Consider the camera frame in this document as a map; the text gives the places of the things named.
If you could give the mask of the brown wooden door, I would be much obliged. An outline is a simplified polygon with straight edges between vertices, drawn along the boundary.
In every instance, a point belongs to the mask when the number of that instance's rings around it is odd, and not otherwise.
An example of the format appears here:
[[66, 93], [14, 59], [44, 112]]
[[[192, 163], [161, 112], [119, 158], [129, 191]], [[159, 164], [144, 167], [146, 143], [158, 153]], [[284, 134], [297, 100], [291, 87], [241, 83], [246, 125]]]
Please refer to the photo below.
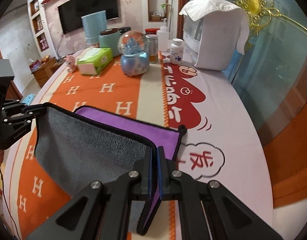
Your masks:
[[11, 68], [10, 61], [8, 59], [3, 59], [0, 50], [0, 84], [6, 86], [6, 99], [14, 99], [20, 101], [22, 95], [15, 86], [14, 83], [14, 72]]

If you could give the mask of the green tissue pack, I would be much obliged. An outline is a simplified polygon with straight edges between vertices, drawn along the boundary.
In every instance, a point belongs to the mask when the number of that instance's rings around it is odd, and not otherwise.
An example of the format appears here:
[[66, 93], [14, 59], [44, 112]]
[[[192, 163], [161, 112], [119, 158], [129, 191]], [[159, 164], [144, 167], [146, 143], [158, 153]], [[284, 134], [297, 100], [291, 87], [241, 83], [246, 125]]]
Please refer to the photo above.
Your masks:
[[97, 75], [113, 60], [110, 48], [92, 48], [77, 59], [81, 75]]

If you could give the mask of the pink plush toy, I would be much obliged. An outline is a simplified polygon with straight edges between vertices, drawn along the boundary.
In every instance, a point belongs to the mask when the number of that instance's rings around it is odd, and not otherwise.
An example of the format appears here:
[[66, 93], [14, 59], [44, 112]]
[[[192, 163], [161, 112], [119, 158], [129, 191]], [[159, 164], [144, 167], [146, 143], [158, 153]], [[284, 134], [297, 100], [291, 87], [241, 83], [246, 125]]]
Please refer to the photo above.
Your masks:
[[66, 65], [67, 65], [67, 71], [69, 73], [73, 73], [77, 68], [77, 65], [75, 63], [75, 57], [72, 56], [72, 55], [66, 55], [65, 61], [66, 61]]

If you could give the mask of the teal canister brown lid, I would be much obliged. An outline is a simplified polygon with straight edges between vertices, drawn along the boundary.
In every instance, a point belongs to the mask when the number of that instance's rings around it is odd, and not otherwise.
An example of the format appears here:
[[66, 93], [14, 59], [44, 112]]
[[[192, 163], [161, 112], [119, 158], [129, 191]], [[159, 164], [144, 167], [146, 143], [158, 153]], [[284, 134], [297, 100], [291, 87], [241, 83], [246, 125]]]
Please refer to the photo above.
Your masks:
[[99, 33], [99, 45], [100, 48], [110, 48], [113, 57], [120, 55], [118, 49], [118, 41], [121, 37], [121, 33], [118, 28], [106, 29]]

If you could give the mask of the metal tin can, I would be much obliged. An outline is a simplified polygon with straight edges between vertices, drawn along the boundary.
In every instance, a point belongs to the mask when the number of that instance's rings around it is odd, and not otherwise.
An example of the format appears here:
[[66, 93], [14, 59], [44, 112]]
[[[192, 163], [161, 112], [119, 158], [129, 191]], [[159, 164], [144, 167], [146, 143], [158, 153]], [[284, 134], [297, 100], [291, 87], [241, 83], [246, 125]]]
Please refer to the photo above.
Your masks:
[[155, 34], [146, 34], [148, 42], [149, 62], [156, 63], [158, 61], [158, 37]]

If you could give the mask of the gold door ornament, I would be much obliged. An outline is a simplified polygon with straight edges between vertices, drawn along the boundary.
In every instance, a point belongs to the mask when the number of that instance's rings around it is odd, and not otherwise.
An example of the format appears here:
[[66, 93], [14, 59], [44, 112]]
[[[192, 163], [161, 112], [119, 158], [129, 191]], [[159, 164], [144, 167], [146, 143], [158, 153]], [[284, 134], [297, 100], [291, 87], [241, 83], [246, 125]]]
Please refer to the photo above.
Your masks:
[[258, 36], [260, 31], [267, 27], [274, 17], [282, 19], [307, 35], [307, 26], [291, 18], [289, 14], [282, 12], [282, 5], [285, 4], [291, 12], [299, 10], [307, 17], [305, 0], [235, 0], [233, 3], [247, 13], [250, 29], [248, 39]]

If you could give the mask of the blue castle snow globe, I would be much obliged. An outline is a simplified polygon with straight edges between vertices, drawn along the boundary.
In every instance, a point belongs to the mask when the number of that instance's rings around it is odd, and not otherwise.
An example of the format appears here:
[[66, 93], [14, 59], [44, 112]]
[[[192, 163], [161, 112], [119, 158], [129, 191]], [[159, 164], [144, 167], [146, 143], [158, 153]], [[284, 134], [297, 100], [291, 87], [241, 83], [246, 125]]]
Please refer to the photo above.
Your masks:
[[118, 42], [121, 68], [126, 76], [138, 76], [149, 70], [148, 41], [140, 31], [129, 30]]

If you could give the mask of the white wall shelf unit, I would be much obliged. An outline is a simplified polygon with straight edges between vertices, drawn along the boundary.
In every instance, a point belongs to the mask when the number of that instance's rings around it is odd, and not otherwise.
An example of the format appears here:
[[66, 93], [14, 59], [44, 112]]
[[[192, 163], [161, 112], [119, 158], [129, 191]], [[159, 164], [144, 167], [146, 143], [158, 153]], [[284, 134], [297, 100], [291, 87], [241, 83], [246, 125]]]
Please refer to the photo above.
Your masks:
[[57, 57], [42, 2], [43, 0], [27, 0], [31, 30], [40, 56]]

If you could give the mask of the wooden glass sliding door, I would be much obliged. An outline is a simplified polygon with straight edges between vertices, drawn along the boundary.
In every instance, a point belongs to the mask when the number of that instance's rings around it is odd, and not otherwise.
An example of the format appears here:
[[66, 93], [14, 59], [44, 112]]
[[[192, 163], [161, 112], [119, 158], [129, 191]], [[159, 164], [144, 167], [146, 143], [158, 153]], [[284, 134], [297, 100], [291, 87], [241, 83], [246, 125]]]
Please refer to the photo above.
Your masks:
[[[282, 12], [307, 26], [299, 10]], [[307, 198], [307, 35], [272, 18], [248, 39], [230, 81], [244, 104], [264, 150], [274, 207]]]

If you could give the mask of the red lidded jar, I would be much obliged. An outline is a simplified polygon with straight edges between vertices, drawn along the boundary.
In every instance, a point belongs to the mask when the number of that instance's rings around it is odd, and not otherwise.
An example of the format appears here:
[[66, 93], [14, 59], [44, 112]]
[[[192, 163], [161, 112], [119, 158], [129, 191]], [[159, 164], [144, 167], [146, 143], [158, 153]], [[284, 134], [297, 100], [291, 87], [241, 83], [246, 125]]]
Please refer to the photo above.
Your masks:
[[156, 35], [157, 31], [160, 30], [159, 28], [147, 28], [145, 29], [146, 35]]

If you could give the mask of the white pill bottle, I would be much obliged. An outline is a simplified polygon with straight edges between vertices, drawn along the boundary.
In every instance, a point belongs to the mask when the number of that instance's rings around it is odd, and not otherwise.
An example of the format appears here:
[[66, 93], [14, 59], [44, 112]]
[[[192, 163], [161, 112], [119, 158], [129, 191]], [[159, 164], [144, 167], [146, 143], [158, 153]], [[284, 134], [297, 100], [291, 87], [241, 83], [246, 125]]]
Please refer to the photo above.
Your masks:
[[184, 41], [180, 38], [173, 38], [170, 46], [170, 62], [172, 64], [182, 64]]

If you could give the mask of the purple and grey towel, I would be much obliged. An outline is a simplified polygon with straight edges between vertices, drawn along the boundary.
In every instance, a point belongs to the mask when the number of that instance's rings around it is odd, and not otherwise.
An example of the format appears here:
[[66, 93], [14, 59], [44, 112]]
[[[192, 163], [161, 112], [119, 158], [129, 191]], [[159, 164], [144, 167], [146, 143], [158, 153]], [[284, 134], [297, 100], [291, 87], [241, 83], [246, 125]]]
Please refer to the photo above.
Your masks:
[[152, 150], [152, 195], [133, 201], [128, 231], [145, 235], [159, 208], [157, 149], [174, 161], [186, 127], [169, 129], [82, 106], [75, 112], [52, 103], [36, 117], [35, 158], [71, 199], [92, 181], [115, 181]]

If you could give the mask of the black wall television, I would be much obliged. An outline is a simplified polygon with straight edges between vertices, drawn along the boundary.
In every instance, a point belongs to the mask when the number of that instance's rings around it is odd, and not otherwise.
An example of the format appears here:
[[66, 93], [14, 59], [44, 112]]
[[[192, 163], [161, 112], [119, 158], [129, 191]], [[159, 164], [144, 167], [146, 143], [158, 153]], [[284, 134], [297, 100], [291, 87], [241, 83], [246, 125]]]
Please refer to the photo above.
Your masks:
[[62, 32], [82, 28], [81, 18], [99, 11], [106, 11], [107, 20], [119, 18], [118, 0], [69, 0], [58, 6]]

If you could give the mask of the light blue cylindrical bin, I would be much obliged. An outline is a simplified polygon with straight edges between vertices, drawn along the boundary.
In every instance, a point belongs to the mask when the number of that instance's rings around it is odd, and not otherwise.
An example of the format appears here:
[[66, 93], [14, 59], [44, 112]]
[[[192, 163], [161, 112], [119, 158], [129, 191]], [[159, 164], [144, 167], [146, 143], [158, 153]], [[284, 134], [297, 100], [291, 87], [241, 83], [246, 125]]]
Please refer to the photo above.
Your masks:
[[81, 16], [87, 44], [99, 42], [99, 33], [107, 29], [106, 11]]

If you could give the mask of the wooden tv cabinet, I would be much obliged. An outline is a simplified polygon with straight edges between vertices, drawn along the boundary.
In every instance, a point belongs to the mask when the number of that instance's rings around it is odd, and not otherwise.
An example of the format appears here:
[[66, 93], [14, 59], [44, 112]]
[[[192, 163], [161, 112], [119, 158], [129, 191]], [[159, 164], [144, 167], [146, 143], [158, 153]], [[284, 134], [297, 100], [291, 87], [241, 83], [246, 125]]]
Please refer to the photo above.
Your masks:
[[39, 63], [37, 67], [32, 69], [32, 74], [42, 88], [49, 78], [59, 69], [62, 62], [58, 61], [55, 57], [47, 55]]

